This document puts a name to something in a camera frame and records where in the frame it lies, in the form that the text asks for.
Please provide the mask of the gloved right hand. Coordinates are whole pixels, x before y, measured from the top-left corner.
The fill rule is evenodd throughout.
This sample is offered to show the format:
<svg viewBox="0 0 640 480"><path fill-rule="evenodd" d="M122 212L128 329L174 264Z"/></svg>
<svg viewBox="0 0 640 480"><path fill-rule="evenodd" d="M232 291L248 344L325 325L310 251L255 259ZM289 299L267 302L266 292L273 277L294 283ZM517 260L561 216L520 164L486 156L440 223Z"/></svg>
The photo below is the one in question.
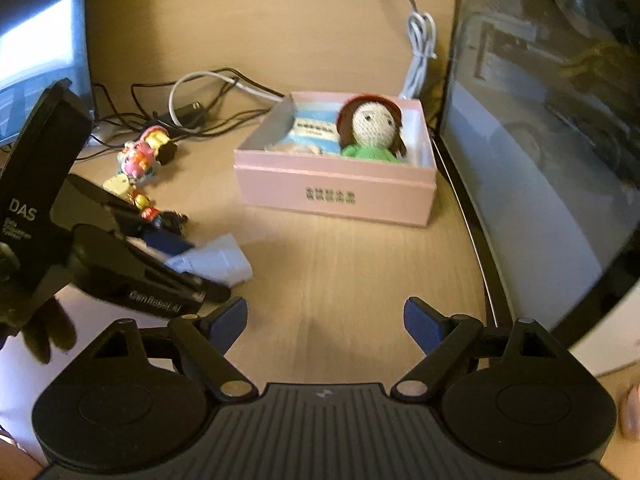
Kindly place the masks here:
<svg viewBox="0 0 640 480"><path fill-rule="evenodd" d="M640 441L640 389L633 385L620 401L620 433L631 441Z"/></svg>

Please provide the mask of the gloved left hand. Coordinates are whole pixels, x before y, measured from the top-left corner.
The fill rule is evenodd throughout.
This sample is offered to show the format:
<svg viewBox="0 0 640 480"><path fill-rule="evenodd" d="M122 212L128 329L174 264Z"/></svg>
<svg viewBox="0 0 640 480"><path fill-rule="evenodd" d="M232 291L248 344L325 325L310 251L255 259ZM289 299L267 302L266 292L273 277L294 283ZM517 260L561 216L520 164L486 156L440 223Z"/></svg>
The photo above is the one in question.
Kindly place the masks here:
<svg viewBox="0 0 640 480"><path fill-rule="evenodd" d="M7 244L1 244L1 348L11 337L24 344L41 364L51 361L51 347L70 351L77 342L75 325L55 292L33 297L18 286L20 263Z"/></svg>

